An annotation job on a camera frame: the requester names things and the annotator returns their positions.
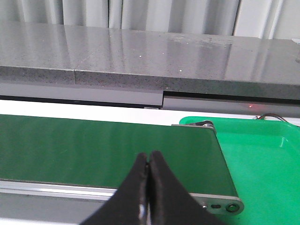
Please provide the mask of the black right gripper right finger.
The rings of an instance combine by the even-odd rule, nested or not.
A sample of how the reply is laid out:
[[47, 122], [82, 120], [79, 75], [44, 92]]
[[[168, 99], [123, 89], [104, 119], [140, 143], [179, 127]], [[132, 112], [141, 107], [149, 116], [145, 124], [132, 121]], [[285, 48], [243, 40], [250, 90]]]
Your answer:
[[223, 225], [175, 177], [160, 151], [149, 160], [150, 218], [153, 225]]

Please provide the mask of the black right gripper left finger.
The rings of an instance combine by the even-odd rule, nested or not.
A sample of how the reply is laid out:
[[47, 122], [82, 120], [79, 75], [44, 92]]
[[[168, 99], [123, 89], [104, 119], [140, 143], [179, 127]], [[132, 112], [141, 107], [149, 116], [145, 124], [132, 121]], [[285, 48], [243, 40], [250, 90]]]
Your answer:
[[147, 224], [147, 156], [137, 155], [136, 160], [114, 195], [82, 225], [145, 225]]

